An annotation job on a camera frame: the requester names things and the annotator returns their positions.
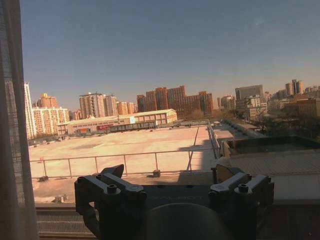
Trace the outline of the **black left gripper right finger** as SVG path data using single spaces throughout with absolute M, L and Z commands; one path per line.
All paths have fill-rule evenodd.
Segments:
M 211 168 L 213 185 L 209 188 L 209 197 L 214 201 L 226 201 L 233 194 L 252 196 L 256 201 L 274 199 L 274 182 L 270 176 L 251 175 L 238 167 L 217 164 Z

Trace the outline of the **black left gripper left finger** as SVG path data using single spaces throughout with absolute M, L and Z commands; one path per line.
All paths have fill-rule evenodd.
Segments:
M 143 186 L 122 179 L 124 165 L 107 167 L 97 175 L 80 176 L 74 182 L 77 201 L 105 201 L 124 195 L 130 201 L 144 201 L 147 193 Z

